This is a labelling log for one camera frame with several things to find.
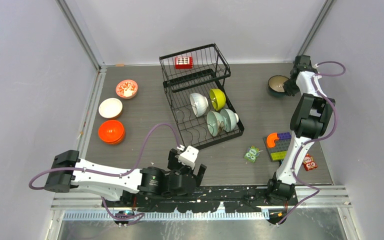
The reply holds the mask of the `dark blue glazed bowl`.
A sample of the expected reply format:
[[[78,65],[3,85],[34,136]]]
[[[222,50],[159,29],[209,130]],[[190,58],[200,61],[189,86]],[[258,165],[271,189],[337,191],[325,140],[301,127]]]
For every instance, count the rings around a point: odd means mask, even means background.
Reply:
[[[283,75],[274,75],[271,76],[267,81],[267,91],[268,93],[276,98],[281,98],[286,96],[284,89],[284,83],[289,78]]]

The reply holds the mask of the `celadon bowl with flower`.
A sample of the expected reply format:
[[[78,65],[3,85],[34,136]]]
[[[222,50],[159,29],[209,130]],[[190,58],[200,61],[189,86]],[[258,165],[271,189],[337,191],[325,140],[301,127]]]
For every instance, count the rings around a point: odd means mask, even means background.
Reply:
[[[206,124],[209,133],[213,137],[218,136],[222,131],[226,130],[226,118],[216,111],[211,110],[207,113]]]

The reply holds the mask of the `white bowl red floral pattern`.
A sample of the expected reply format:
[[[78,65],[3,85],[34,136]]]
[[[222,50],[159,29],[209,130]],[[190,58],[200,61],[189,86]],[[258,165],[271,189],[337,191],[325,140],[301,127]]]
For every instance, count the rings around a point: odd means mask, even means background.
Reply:
[[[118,83],[115,92],[122,99],[131,99],[137,95],[138,89],[139,86],[134,80],[125,79]]]

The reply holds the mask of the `black wire dish rack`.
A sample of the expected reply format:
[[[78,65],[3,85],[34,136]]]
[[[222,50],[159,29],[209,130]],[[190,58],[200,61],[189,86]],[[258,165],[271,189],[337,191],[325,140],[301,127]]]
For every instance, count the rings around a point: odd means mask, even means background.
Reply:
[[[190,94],[210,99],[210,90],[225,92],[225,80],[231,68],[215,43],[210,43],[159,57],[163,89],[183,144],[199,150],[238,138],[245,127],[239,122],[230,132],[212,136],[206,115],[196,116]]]

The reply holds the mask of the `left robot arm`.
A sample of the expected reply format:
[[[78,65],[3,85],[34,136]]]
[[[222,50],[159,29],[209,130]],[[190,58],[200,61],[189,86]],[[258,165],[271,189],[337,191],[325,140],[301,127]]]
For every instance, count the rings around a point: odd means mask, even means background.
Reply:
[[[199,166],[194,174],[199,151],[188,146],[184,151],[171,149],[167,170],[149,166],[133,170],[97,164],[79,157],[76,150],[56,155],[44,189],[54,193],[78,190],[128,207],[133,195],[167,199],[189,196],[203,180],[207,167]]]

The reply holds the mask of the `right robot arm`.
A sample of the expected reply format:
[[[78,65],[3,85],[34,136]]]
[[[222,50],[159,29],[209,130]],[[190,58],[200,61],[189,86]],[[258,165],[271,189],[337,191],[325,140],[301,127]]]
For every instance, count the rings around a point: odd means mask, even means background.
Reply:
[[[322,139],[334,113],[335,100],[323,92],[320,78],[310,56],[295,57],[283,89],[288,96],[300,93],[301,97],[291,117],[291,141],[285,158],[267,183],[265,198],[271,205],[281,205],[292,198],[304,158],[311,146]]]

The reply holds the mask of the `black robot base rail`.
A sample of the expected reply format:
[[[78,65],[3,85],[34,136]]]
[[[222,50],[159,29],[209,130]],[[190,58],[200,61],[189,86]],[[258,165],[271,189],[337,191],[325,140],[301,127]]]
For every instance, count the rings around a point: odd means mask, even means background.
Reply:
[[[265,185],[208,185],[200,186],[190,195],[160,198],[124,193],[119,201],[106,200],[109,208],[130,208],[145,213],[214,213],[224,206],[226,213],[255,213],[263,207],[291,209],[298,203],[296,194],[288,201],[267,199]]]

